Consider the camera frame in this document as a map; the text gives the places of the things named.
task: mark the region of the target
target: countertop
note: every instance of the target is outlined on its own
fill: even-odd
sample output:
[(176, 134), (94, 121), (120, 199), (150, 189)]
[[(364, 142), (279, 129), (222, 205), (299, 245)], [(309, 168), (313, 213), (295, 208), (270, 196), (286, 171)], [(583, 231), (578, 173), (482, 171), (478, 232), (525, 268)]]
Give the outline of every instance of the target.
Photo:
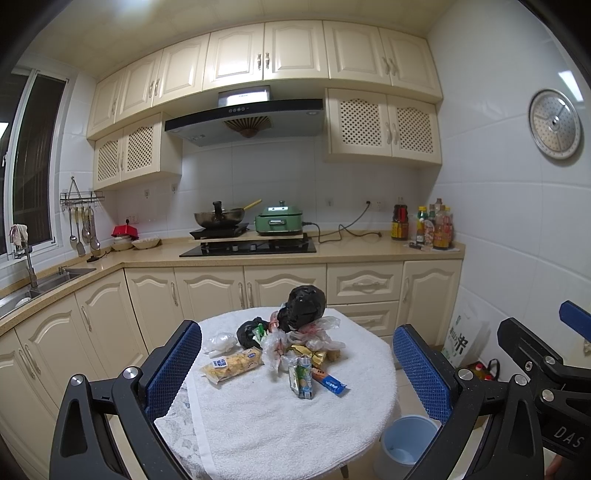
[(316, 253), (306, 254), (274, 254), (274, 255), (236, 255), (231, 257), (189, 257), (179, 255), (198, 246), (200, 242), (189, 239), (167, 240), (164, 244), (149, 250), (126, 250), (111, 252), (101, 260), (93, 263), (86, 261), (70, 265), (72, 268), (95, 268), (91, 273), (83, 275), (35, 300), (23, 305), (0, 320), (0, 335), (3, 335), (34, 313), (51, 305), (70, 293), (98, 280), (121, 268), (148, 267), (242, 267), (264, 265), (306, 265), (334, 264), (357, 262), (391, 262), (408, 260), (455, 260), (463, 259), (465, 246), (455, 243), (458, 251), (423, 252), (409, 248), (404, 242), (397, 242), (383, 232), (379, 238), (374, 235), (362, 238), (345, 236), (340, 242), (318, 244), (314, 239)]

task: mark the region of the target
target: sink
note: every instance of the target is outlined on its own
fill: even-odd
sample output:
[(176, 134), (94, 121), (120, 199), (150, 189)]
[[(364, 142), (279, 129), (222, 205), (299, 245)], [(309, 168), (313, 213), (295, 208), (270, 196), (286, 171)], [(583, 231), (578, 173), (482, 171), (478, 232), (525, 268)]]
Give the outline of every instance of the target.
[(37, 288), (26, 286), (12, 292), (10, 295), (0, 299), (0, 319), (32, 299), (94, 270), (94, 268), (65, 268), (62, 271), (39, 279), (37, 281)]

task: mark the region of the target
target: food packaging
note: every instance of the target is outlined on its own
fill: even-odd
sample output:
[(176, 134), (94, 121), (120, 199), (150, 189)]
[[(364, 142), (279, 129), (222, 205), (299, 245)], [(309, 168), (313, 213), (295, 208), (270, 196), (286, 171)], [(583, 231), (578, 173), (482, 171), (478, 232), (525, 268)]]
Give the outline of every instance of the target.
[(201, 367), (207, 379), (217, 385), (218, 382), (248, 372), (262, 363), (262, 352), (258, 348), (249, 348), (234, 355), (224, 356)]

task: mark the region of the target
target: wok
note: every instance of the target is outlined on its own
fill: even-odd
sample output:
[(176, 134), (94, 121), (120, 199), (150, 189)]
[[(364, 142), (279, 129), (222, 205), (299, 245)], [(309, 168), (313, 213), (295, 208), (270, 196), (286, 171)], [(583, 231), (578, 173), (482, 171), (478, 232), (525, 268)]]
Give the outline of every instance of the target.
[(230, 228), (238, 225), (244, 218), (245, 210), (261, 203), (259, 199), (246, 205), (244, 208), (233, 208), (230, 210), (222, 209), (222, 202), (213, 202), (214, 210), (212, 212), (195, 213), (195, 221), (203, 228)]

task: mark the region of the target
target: trash can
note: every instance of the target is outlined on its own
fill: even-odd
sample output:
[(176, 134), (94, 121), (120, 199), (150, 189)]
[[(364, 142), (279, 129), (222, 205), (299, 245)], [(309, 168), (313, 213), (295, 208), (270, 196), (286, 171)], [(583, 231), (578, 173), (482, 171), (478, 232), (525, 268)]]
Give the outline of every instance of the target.
[(374, 472), (381, 480), (402, 480), (421, 458), (437, 433), (437, 425), (421, 415), (395, 420), (382, 434), (374, 461)]

